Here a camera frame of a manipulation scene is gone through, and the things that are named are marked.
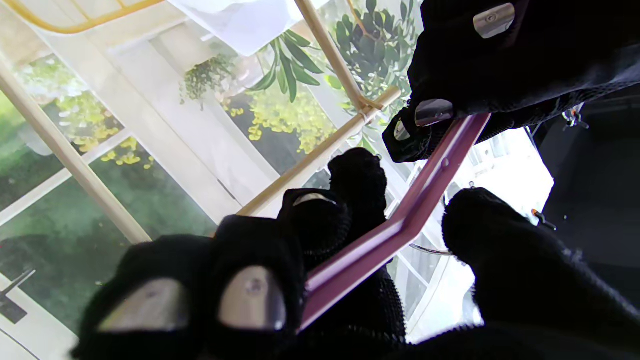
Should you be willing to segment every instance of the hanging plant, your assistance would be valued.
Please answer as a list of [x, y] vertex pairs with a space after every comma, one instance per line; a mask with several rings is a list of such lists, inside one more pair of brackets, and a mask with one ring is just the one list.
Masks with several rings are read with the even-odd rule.
[[225, 79], [235, 79], [234, 68], [233, 57], [224, 54], [194, 66], [185, 73], [184, 82], [180, 83], [180, 103], [184, 104], [184, 98], [187, 97], [198, 101], [200, 110], [204, 110], [204, 95], [208, 91], [221, 91]]
[[[377, 10], [376, 0], [367, 0], [364, 14], [348, 0], [352, 17], [344, 15], [334, 27], [335, 43], [362, 93], [369, 99], [380, 96], [390, 85], [401, 90], [400, 100], [385, 112], [397, 113], [411, 94], [406, 75], [418, 39], [410, 17], [414, 0], [400, 2], [400, 18], [387, 10]], [[327, 77], [329, 85], [342, 89], [337, 78]], [[343, 106], [355, 112], [351, 103]]]
[[323, 74], [324, 72], [307, 54], [304, 48], [311, 48], [311, 43], [291, 30], [269, 43], [275, 57], [269, 72], [250, 91], [261, 91], [270, 88], [278, 81], [283, 94], [289, 94], [289, 101], [294, 102], [298, 94], [298, 82], [318, 86], [320, 82], [309, 74]]

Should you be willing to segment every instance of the purple bar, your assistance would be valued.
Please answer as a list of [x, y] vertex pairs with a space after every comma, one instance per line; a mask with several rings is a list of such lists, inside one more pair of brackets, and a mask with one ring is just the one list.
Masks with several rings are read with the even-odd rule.
[[300, 331], [419, 235], [490, 117], [455, 120], [396, 213], [309, 274]]

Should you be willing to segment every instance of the wooden stick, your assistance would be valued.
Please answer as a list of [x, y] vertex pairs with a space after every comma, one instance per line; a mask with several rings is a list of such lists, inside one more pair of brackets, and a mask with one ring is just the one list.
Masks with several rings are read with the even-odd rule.
[[33, 127], [80, 186], [98, 203], [124, 236], [133, 244], [151, 241], [149, 235], [107, 189], [107, 186], [98, 178], [98, 175], [83, 161], [65, 135], [60, 132], [39, 105], [27, 94], [22, 85], [15, 79], [11, 70], [1, 61], [0, 90], [4, 92], [29, 125]]
[[365, 108], [366, 104], [362, 102], [362, 94], [360, 93], [360, 89], [358, 88], [356, 81], [353, 79], [353, 76], [347, 68], [347, 64], [344, 62], [340, 52], [338, 52], [338, 48], [329, 37], [329, 33], [320, 21], [320, 17], [318, 17], [318, 13], [311, 1], [296, 0], [296, 5], [298, 5], [302, 16], [307, 22], [307, 26], [311, 29], [311, 32], [318, 41], [324, 55], [327, 60], [329, 60], [329, 64], [331, 64], [333, 71], [335, 71], [335, 75], [342, 83], [342, 86], [347, 92], [347, 96], [349, 97], [349, 100], [351, 100], [353, 106], [355, 106], [357, 110]]
[[[388, 106], [400, 96], [400, 89], [391, 86], [376, 99], [375, 103]], [[256, 196], [245, 207], [238, 212], [238, 215], [255, 216], [260, 213], [271, 201], [282, 195], [284, 191], [291, 188], [299, 188], [304, 185], [316, 172], [320, 166], [324, 165], [329, 157], [350, 137], [358, 132], [371, 117], [380, 110], [372, 106], [366, 106], [362, 111], [349, 120], [338, 131], [332, 134], [323, 143], [318, 145], [309, 155], [307, 155], [295, 167], [280, 176], [260, 195]]]

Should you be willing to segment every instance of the green foliage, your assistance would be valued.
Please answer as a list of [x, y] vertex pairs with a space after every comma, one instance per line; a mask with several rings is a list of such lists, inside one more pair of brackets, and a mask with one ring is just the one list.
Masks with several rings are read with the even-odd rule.
[[252, 95], [250, 105], [255, 118], [254, 126], [248, 130], [252, 141], [260, 140], [261, 128], [276, 133], [295, 131], [300, 139], [298, 152], [308, 154], [335, 132], [331, 120], [307, 89], [297, 94], [294, 104], [275, 86]]
[[200, 102], [200, 109], [204, 110], [202, 102], [204, 94], [209, 90], [219, 92], [225, 79], [235, 79], [233, 73], [235, 65], [233, 57], [219, 54], [211, 59], [194, 66], [184, 75], [184, 82], [180, 84], [180, 103], [184, 104], [185, 96]]
[[289, 101], [294, 102], [298, 94], [298, 82], [311, 86], [320, 85], [320, 82], [308, 73], [322, 74], [323, 71], [303, 50], [303, 48], [311, 48], [311, 43], [307, 39], [287, 30], [269, 43], [269, 46], [274, 53], [273, 63], [264, 77], [249, 90], [254, 92], [266, 90], [278, 80], [280, 91], [283, 94], [288, 93]]
[[[153, 239], [216, 229], [160, 166], [145, 171], [96, 161], [92, 169]], [[0, 227], [0, 241], [0, 272], [14, 279], [35, 269], [20, 288], [76, 334], [87, 303], [130, 246], [73, 179]]]
[[58, 125], [81, 152], [91, 151], [121, 129], [113, 120], [107, 121], [111, 112], [90, 91], [58, 98], [55, 103], [60, 109]]
[[38, 104], [58, 107], [57, 118], [50, 117], [80, 152], [91, 151], [121, 130], [111, 112], [55, 55], [34, 61], [17, 75]]
[[[377, 98], [390, 85], [400, 88], [401, 100], [385, 110], [385, 113], [395, 114], [411, 94], [406, 71], [419, 35], [409, 16], [414, 0], [400, 3], [400, 19], [387, 9], [376, 7], [376, 0], [367, 0], [366, 12], [362, 14], [353, 9], [354, 15], [344, 15], [336, 22], [333, 34], [342, 57], [367, 98]], [[346, 108], [355, 112], [351, 104]]]
[[116, 165], [132, 165], [143, 162], [145, 170], [150, 169], [155, 162], [153, 156], [145, 154], [145, 151], [138, 152], [138, 141], [133, 136], [128, 137], [120, 145], [113, 148], [106, 155], [100, 158], [103, 162], [114, 161]]

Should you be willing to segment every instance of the yellow railing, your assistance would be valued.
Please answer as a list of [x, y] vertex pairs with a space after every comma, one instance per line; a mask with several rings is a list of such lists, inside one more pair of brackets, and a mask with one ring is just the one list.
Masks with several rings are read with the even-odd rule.
[[140, 11], [142, 9], [148, 8], [149, 6], [153, 6], [155, 4], [162, 3], [164, 0], [142, 0], [139, 3], [126, 5], [121, 0], [116, 0], [120, 5], [120, 9], [106, 13], [99, 17], [91, 18], [87, 12], [82, 8], [82, 6], [78, 5], [77, 2], [71, 1], [72, 5], [78, 10], [80, 14], [86, 19], [85, 22], [73, 26], [57, 26], [53, 24], [49, 24], [48, 22], [42, 20], [38, 16], [36, 16], [27, 6], [22, 4], [20, 0], [3, 0], [13, 11], [15, 11], [20, 17], [22, 17], [25, 21], [31, 23], [32, 25], [50, 31], [52, 33], [71, 35], [78, 34], [83, 31], [87, 31], [89, 29], [93, 29], [96, 26], [100, 26], [102, 24], [106, 24], [109, 21], [113, 21], [119, 19], [121, 17], [125, 17], [134, 12]]

